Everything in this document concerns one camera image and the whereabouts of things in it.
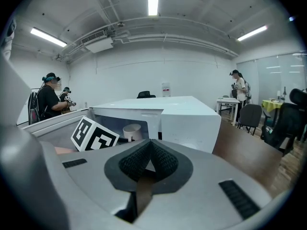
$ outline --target black and white marker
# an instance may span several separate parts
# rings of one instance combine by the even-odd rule
[[[83,117],[71,136],[79,151],[115,146],[119,135],[95,121]]]

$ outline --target table with yellow tablecloth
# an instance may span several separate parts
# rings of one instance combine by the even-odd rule
[[[271,112],[276,108],[281,108],[283,103],[277,103],[277,102],[272,102],[269,100],[263,100],[262,101],[262,106],[267,110],[267,112]]]

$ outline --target cup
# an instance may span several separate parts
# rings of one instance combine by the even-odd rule
[[[141,133],[141,125],[139,124],[131,124],[127,125],[123,128],[124,137],[128,139],[128,142],[131,142],[132,139],[134,140],[142,140],[142,133]]]

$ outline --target ceiling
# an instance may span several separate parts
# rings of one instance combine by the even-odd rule
[[[103,27],[112,38],[179,35],[239,53],[241,43],[236,38],[288,18],[275,0],[159,0],[158,16],[147,14],[147,0],[27,0],[16,14],[13,44],[51,57],[59,54],[59,59],[72,62],[88,52],[80,47],[81,39]],[[61,48],[30,34],[32,27],[68,46]]]

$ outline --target brown tabletop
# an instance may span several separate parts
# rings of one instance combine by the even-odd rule
[[[221,122],[213,154],[258,181],[268,192],[282,159],[280,151],[225,121]]]

